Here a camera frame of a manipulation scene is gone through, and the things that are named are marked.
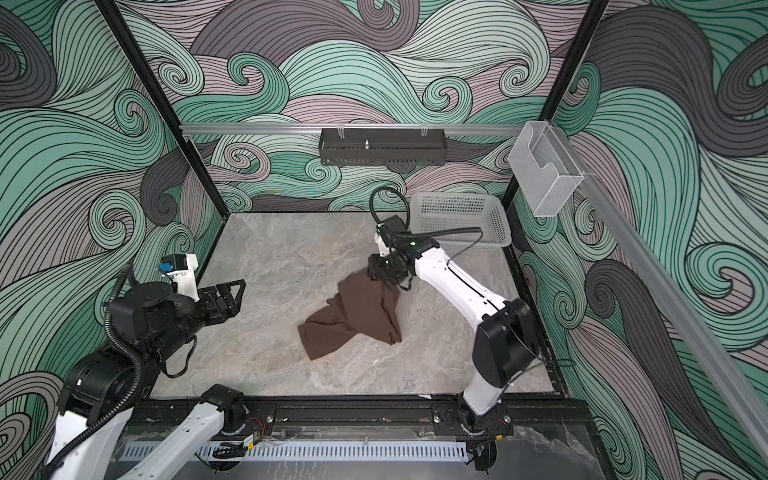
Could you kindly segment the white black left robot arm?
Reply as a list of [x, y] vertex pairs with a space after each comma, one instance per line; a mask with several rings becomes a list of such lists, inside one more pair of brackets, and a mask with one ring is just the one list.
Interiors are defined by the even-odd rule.
[[[158, 377], [184, 375], [198, 332], [237, 316], [243, 279], [199, 289], [194, 254], [162, 257], [158, 270], [170, 282], [139, 283], [125, 264], [105, 304], [106, 342], [67, 373], [57, 402], [53, 444], [41, 479], [103, 479], [122, 430]], [[171, 374], [167, 361], [191, 344], [185, 367]], [[172, 479], [214, 436], [245, 426], [244, 394], [210, 387], [190, 413], [120, 479]]]

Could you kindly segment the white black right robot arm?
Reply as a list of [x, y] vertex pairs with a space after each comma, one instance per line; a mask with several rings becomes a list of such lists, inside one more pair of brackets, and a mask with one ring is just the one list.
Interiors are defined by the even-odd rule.
[[371, 279], [397, 286], [415, 278], [424, 281], [470, 325], [474, 374], [461, 394], [458, 413], [466, 430], [484, 430], [504, 392], [538, 358], [531, 308], [521, 298], [505, 298], [475, 280], [434, 234], [411, 233], [398, 216], [374, 221], [379, 252], [369, 257]]

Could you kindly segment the brown corduroy trousers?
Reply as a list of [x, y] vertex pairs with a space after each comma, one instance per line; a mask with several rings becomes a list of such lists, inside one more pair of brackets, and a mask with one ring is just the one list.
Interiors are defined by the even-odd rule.
[[388, 345], [402, 341], [396, 312], [400, 294], [393, 283], [373, 280], [361, 270], [337, 286], [337, 293], [326, 305], [298, 326], [310, 360], [337, 351], [358, 334]]

